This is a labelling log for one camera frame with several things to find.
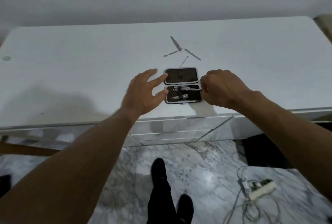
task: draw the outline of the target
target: stain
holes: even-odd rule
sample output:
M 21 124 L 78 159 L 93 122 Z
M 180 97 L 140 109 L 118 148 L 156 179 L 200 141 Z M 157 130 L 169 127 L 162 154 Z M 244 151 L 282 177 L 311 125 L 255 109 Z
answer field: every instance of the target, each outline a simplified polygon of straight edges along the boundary
M 4 61 L 10 61 L 12 58 L 9 57 L 9 56 L 4 56 L 4 57 L 2 57 L 2 59 L 3 59 Z

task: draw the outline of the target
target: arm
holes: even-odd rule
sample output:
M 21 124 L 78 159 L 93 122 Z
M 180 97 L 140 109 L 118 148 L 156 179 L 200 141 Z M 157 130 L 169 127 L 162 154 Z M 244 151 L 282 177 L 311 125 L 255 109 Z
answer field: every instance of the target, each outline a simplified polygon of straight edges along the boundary
M 156 72 L 137 75 L 114 115 L 45 160 L 5 194 L 0 222 L 87 223 L 129 130 L 166 97 L 167 91 L 152 96 L 152 89 L 167 76 L 147 82 Z
M 201 78 L 202 98 L 234 109 L 256 124 L 286 158 L 332 201 L 332 132 L 302 119 L 250 90 L 230 71 L 212 70 Z

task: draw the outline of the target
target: dresser top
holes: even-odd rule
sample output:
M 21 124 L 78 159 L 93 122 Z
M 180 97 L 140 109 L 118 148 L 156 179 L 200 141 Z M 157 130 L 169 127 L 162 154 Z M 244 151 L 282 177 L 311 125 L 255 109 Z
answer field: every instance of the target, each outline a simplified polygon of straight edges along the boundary
M 183 49 L 176 50 L 170 36 Z M 150 24 L 19 27 L 0 49 L 0 127 L 97 122 L 130 80 L 158 68 L 229 69 L 286 109 L 332 107 L 332 45 L 308 17 Z M 162 90 L 162 83 L 155 93 Z M 141 119 L 233 110 L 166 104 Z

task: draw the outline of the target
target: power strip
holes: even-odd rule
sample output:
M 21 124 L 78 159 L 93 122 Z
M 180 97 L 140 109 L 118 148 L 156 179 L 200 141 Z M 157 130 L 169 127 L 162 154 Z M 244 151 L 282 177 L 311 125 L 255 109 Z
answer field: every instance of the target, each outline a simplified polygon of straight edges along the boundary
M 262 196 L 263 194 L 272 192 L 274 188 L 276 188 L 276 183 L 273 180 L 264 180 L 260 183 L 262 187 L 259 187 L 255 190 L 253 190 L 249 195 L 250 200 L 255 200 L 259 196 Z

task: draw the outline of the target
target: right hand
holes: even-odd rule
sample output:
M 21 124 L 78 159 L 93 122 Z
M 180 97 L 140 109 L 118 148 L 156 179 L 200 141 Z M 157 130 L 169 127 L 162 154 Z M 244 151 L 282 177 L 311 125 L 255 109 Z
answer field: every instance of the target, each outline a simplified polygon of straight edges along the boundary
M 208 104 L 236 110 L 244 96 L 253 92 L 229 70 L 211 70 L 201 78 L 201 96 Z

